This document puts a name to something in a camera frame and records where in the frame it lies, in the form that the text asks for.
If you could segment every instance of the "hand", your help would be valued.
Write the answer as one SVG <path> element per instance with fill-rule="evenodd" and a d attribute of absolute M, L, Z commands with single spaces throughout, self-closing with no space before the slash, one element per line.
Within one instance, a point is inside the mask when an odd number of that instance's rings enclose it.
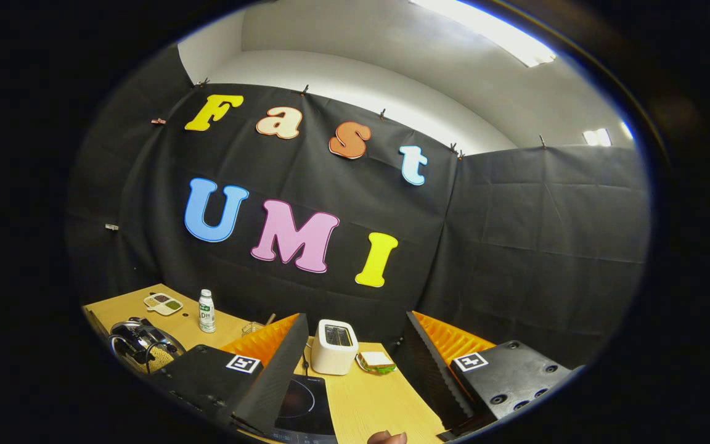
<path fill-rule="evenodd" d="M 391 436 L 391 432 L 377 432 L 369 437 L 366 444 L 407 444 L 407 433 Z"/>

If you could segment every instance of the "black cooktop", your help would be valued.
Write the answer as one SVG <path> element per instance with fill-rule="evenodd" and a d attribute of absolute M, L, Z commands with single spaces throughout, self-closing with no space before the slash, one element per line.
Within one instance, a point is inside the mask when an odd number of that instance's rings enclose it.
<path fill-rule="evenodd" d="M 324 379 L 292 377 L 270 438 L 290 444 L 338 444 Z"/>

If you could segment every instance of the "blue letter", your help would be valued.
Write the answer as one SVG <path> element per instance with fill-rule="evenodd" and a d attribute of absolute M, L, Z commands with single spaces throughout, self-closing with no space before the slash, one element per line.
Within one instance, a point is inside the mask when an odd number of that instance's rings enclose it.
<path fill-rule="evenodd" d="M 420 154 L 420 147 L 402 146 L 399 148 L 399 152 L 405 155 L 402 161 L 402 175 L 405 180 L 412 185 L 423 185 L 425 179 L 418 174 L 418 168 L 420 168 L 419 165 L 426 164 L 426 157 Z"/>
<path fill-rule="evenodd" d="M 205 208 L 210 194 L 218 188 L 215 182 L 207 179 L 191 180 L 191 197 L 186 205 L 186 228 L 195 237 L 208 242 L 221 242 L 226 240 L 234 230 L 234 221 L 240 202 L 247 199 L 248 191 L 239 186 L 224 186 L 223 194 L 226 195 L 226 204 L 223 207 L 221 222 L 218 227 L 205 224 Z"/>

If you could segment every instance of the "ceiling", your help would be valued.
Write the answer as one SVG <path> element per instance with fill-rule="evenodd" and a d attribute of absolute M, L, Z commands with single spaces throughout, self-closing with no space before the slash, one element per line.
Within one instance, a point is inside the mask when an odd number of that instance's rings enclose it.
<path fill-rule="evenodd" d="M 312 51 L 387 68 L 468 107 L 518 147 L 583 144 L 606 128 L 634 146 L 621 118 L 558 55 L 527 68 L 463 25 L 408 0 L 278 0 L 245 13 L 242 50 Z"/>

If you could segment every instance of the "electrical cable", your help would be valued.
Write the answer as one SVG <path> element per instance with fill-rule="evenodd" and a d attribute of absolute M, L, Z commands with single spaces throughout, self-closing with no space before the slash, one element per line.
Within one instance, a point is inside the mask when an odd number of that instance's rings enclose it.
<path fill-rule="evenodd" d="M 308 361 L 305 359 L 305 348 L 303 348 L 303 368 L 306 372 L 306 376 L 308 376 Z"/>

